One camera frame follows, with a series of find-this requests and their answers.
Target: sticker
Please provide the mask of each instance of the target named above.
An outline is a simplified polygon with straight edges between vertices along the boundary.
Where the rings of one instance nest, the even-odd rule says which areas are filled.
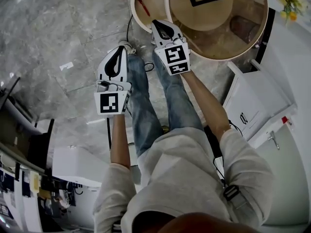
[[[103,118],[103,119],[99,119],[99,120],[95,120],[95,121],[90,121],[90,122],[87,122],[86,124],[93,124],[93,123],[98,123],[98,122],[103,122],[103,121],[106,121],[106,119]]]
[[[118,112],[119,110],[118,94],[104,93],[101,94],[101,113]]]
[[[165,49],[165,55],[168,64],[186,60],[186,56],[182,46]]]
[[[188,71],[188,63],[181,63],[175,66],[170,66],[169,67],[172,75],[177,74],[177,73],[181,73],[181,72],[186,72]]]
[[[60,68],[61,71],[62,71],[62,70],[64,70],[65,68],[66,68],[66,69],[69,69],[69,68],[72,68],[72,67],[73,67],[73,63],[72,63],[72,62],[69,62],[69,63],[67,63],[67,64],[64,64],[64,65],[60,66],[59,68]]]

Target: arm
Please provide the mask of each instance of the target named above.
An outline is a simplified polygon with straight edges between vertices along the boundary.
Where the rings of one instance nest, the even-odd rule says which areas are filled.
[[[268,219],[273,200],[274,176],[269,164],[234,129],[224,133],[220,149],[226,183],[237,185],[249,202],[233,211],[239,222],[257,228]]]
[[[113,117],[110,161],[111,163],[125,166],[128,169],[130,169],[131,166],[124,115],[115,115]]]
[[[203,112],[206,123],[220,142],[224,132],[231,129],[225,109],[192,71],[185,72],[182,76]]]
[[[249,207],[233,211],[239,222],[256,228],[268,218],[272,204],[274,177],[270,167],[239,132],[230,129],[224,108],[195,74],[191,71],[182,75],[220,143],[226,183],[238,185],[249,202]]]
[[[130,171],[124,115],[113,119],[111,164],[104,174],[102,187],[94,204],[94,232],[110,233],[112,226],[121,220],[127,205],[136,194]]]

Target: white long-sleeve shirt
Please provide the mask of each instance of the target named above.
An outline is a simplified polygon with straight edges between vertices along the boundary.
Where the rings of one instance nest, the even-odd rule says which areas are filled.
[[[122,232],[131,233],[135,217],[145,211],[174,217],[202,212],[259,227],[272,204],[271,170],[236,130],[224,133],[220,149],[225,181],[239,186],[247,200],[245,206],[236,209],[224,198],[205,133],[194,128],[175,129],[138,158],[143,188],[137,194],[130,170],[110,165],[94,205],[95,232],[110,233],[113,224],[121,220]]]

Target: white label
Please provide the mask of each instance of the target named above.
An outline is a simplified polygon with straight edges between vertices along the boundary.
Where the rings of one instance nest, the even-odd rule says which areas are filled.
[[[69,68],[72,68],[72,67],[73,67],[73,63],[72,63],[72,62],[69,62],[69,63],[67,63],[67,64],[64,64],[64,65],[60,66],[59,68],[60,68],[61,71],[62,71],[62,70],[64,70],[65,68],[66,68],[66,69],[69,69]]]

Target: round wooden table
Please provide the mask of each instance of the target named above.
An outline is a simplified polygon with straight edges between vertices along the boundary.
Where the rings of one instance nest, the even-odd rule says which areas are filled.
[[[248,51],[268,18],[267,0],[165,0],[168,20],[180,27],[191,51],[229,60]]]

